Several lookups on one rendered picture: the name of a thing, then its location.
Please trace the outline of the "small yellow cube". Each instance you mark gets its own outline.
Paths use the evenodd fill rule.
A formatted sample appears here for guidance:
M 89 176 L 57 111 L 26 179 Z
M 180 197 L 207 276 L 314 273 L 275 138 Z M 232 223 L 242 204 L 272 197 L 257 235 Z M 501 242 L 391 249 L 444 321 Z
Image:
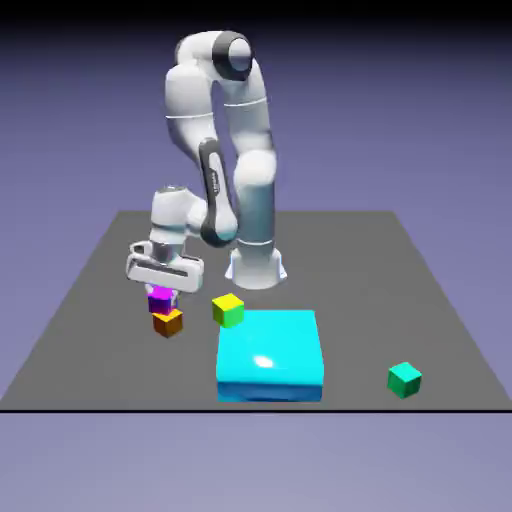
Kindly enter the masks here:
M 224 328 L 240 324 L 244 319 L 244 302 L 233 293 L 212 300 L 213 319 Z

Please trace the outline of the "small magenta cube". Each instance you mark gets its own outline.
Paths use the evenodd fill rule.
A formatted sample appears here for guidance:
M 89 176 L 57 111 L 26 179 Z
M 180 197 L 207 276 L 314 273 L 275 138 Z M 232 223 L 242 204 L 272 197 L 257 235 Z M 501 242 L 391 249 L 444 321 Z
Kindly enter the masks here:
M 174 289 L 152 285 L 154 293 L 152 296 L 147 295 L 148 309 L 150 313 L 160 313 L 167 315 L 171 309 L 171 295 Z

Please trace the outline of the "small green cube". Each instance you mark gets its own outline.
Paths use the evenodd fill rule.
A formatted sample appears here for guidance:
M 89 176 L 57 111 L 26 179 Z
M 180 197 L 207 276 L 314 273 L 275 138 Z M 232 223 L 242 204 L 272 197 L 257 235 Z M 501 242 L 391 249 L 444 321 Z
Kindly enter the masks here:
M 409 362 L 402 362 L 388 369 L 387 388 L 400 399 L 416 394 L 422 381 L 422 373 Z

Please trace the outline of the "large cyan box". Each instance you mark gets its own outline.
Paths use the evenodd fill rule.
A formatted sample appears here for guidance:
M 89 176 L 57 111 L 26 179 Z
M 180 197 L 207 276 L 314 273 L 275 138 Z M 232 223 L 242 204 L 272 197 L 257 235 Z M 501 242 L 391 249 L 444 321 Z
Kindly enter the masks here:
M 312 310 L 247 310 L 219 332 L 216 381 L 224 402 L 318 402 L 324 360 Z

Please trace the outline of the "small orange cube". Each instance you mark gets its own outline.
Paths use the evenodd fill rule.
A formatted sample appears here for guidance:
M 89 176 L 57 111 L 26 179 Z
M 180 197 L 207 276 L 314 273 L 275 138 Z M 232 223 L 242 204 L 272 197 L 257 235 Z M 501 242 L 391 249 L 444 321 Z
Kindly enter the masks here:
M 170 338 L 183 329 L 183 312 L 172 309 L 169 314 L 153 313 L 153 328 L 165 338 Z

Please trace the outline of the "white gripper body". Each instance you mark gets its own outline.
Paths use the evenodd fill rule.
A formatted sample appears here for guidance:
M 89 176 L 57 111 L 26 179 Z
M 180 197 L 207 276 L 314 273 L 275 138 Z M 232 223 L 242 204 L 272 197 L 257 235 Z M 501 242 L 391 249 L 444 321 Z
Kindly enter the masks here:
M 200 259 L 175 256 L 164 264 L 137 253 L 130 254 L 127 259 L 128 279 L 187 293 L 195 293 L 201 288 L 203 274 L 204 262 Z

